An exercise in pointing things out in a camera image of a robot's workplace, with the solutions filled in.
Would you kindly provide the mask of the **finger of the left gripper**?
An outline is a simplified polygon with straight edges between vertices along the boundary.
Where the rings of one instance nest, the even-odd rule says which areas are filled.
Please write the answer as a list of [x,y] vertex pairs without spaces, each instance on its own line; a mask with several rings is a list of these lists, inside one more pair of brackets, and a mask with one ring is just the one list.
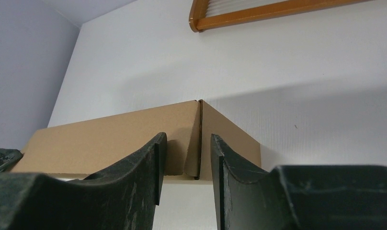
[[0,172],[10,170],[22,157],[18,149],[0,149]]

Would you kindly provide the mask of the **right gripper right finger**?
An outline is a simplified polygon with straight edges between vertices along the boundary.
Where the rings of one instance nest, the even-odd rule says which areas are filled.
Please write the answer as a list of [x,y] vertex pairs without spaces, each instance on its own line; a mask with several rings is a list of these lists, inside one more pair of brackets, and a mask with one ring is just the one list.
[[270,172],[211,136],[220,230],[387,230],[387,167],[280,165]]

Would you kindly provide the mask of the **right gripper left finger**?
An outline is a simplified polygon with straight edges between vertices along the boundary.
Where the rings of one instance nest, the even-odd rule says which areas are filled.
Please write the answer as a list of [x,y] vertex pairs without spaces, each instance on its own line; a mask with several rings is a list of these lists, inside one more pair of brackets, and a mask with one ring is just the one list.
[[82,180],[0,172],[0,230],[150,230],[166,155],[160,132]]

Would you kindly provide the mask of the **brown cardboard box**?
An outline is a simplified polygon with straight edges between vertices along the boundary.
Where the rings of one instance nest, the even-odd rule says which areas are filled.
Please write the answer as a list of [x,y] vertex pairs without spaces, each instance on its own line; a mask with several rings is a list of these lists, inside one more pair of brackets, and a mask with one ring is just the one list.
[[165,180],[208,183],[211,135],[261,166],[261,145],[204,100],[193,100],[36,131],[13,166],[17,173],[83,179],[167,135]]

